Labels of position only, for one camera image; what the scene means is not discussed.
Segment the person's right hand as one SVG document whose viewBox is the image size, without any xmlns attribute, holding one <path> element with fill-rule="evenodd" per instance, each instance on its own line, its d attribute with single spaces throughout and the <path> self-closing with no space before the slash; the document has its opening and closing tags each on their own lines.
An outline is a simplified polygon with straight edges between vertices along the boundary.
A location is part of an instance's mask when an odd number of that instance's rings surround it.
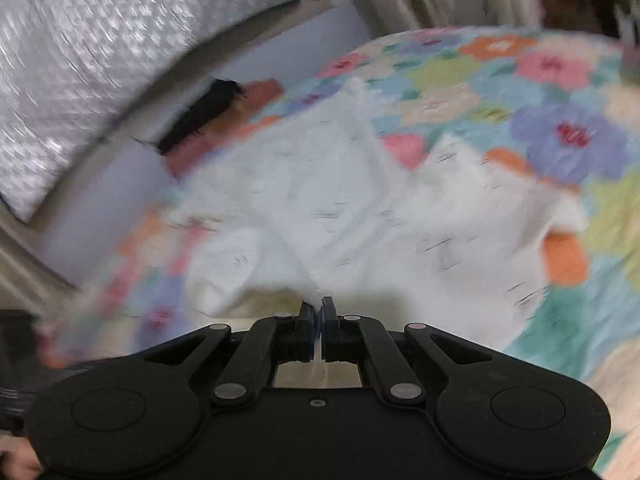
<svg viewBox="0 0 640 480">
<path fill-rule="evenodd" d="M 9 480 L 35 480 L 43 473 L 34 448 L 26 438 L 1 438 L 1 470 Z"/>
</svg>

